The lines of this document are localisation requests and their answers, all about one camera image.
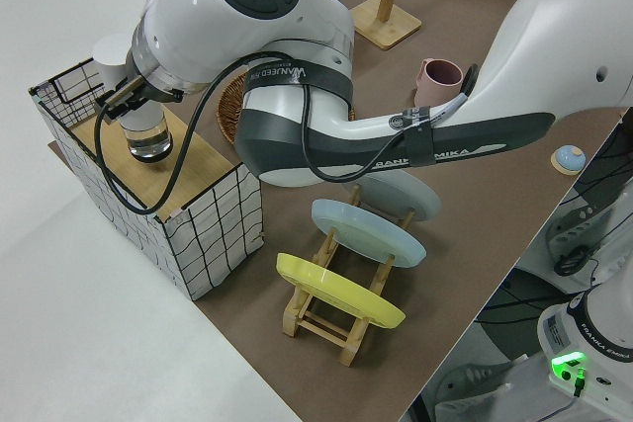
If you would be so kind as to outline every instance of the brown table mat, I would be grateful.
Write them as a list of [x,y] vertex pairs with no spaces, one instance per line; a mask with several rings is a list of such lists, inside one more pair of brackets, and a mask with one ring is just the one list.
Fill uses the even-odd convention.
[[[352,8],[365,0],[341,1]],[[386,52],[356,35],[357,118],[410,107],[425,57],[463,68],[481,64],[514,1],[396,0],[422,28]],[[179,114],[186,118],[188,109]],[[572,187],[573,178],[552,168],[551,153],[573,143],[592,156],[618,119],[615,110],[584,112],[519,150],[408,169],[439,194],[443,210],[409,229],[428,257],[414,269],[395,269],[387,281],[383,296],[407,318],[395,330],[370,327],[351,368],[337,362],[338,347],[314,334],[300,330],[293,339],[282,333],[292,287],[275,271],[278,252],[310,259],[317,251],[323,236],[311,220],[312,201],[345,200],[341,186],[263,184],[266,244],[196,304],[303,420],[397,421]],[[237,160],[211,111],[199,130]],[[332,269],[368,285],[375,266],[342,249]]]

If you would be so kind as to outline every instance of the plate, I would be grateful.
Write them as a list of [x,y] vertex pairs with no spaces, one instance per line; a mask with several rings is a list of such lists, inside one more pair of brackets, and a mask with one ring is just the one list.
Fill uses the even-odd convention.
[[334,200],[313,202],[313,221],[325,234],[334,227],[334,240],[377,262],[394,256],[394,267],[414,267],[426,250],[413,236],[372,212]]
[[299,257],[278,254],[277,272],[316,298],[373,325],[396,328],[405,319],[399,308],[381,296]]
[[433,189],[405,170],[368,173],[343,186],[351,192],[356,184],[361,188],[362,203],[398,219],[404,219],[409,211],[414,210],[413,220],[424,221],[434,217],[442,208],[442,202]]

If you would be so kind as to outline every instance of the black grid pattern box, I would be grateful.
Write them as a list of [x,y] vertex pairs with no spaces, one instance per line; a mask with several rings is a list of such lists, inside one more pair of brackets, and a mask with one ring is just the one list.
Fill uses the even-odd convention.
[[[190,299],[221,284],[262,246],[259,180],[243,164],[164,222],[157,215],[135,214],[119,203],[94,154],[72,132],[73,126],[94,115],[94,101],[103,92],[92,60],[30,92],[68,165],[101,213]],[[126,185],[115,180],[127,199],[139,206]]]

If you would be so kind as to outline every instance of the wooden mug stand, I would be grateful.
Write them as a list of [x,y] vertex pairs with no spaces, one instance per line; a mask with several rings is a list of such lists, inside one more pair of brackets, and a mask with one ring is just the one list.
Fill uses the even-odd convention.
[[[359,195],[360,186],[356,185],[352,189],[348,203],[352,206],[359,206]],[[411,211],[399,222],[399,226],[402,229],[407,229],[413,219],[413,216],[414,211]],[[338,248],[338,243],[334,240],[335,232],[336,229],[333,228],[325,237],[323,244],[313,257],[312,262],[314,264],[326,269],[329,267],[336,249]],[[378,268],[376,269],[376,273],[374,274],[372,283],[369,287],[371,292],[376,295],[380,295],[382,293],[385,283],[387,282],[387,278],[392,270],[394,261],[394,256],[390,256],[385,263],[378,264]],[[343,328],[340,328],[339,326],[327,321],[325,318],[310,311],[312,301],[313,295],[300,289],[299,287],[295,287],[295,292],[284,310],[284,333],[288,336],[295,337],[299,327],[312,331],[314,334],[341,347],[338,361],[349,367],[360,349],[365,332],[369,326],[369,321],[366,318],[356,318],[351,329],[349,331],[344,330]]]
[[394,5],[395,0],[367,0],[351,9],[356,32],[389,49],[422,26],[422,21]]

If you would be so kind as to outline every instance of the pink mug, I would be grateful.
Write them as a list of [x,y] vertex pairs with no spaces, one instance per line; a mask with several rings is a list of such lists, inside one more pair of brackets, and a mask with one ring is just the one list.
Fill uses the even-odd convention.
[[450,101],[459,94],[464,73],[447,59],[425,59],[417,73],[417,91],[413,101],[416,107],[434,107]]

